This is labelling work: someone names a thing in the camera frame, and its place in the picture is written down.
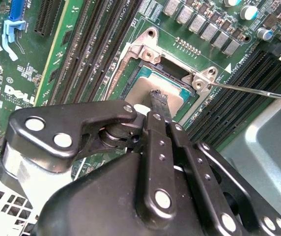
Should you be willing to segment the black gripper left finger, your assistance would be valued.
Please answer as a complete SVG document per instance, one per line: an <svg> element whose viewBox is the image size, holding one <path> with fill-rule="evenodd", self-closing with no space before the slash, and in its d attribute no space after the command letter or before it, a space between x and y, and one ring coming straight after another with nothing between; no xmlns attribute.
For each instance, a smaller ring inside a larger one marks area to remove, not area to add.
<svg viewBox="0 0 281 236"><path fill-rule="evenodd" d="M136 211L145 223L169 223L177 211L171 139L159 92L150 106L123 100L16 110L6 130L1 163L39 215L64 186L112 160L142 156Z"/></svg>

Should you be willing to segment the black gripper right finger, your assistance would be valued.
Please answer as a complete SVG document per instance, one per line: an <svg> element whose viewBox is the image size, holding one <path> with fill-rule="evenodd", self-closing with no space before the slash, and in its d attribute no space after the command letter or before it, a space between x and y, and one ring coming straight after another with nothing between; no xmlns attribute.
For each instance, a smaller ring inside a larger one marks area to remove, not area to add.
<svg viewBox="0 0 281 236"><path fill-rule="evenodd" d="M181 167L207 236L281 236L281 215L210 145L192 144L159 93L174 162Z"/></svg>

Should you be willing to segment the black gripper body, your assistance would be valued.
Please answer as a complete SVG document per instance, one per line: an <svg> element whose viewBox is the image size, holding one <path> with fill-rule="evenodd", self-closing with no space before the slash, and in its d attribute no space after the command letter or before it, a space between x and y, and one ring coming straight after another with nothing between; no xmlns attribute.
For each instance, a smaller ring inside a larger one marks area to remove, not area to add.
<svg viewBox="0 0 281 236"><path fill-rule="evenodd" d="M204 220L186 176L174 170L176 216L152 229L136 211L142 156L129 153L55 192L36 224L38 236L222 236Z"/></svg>

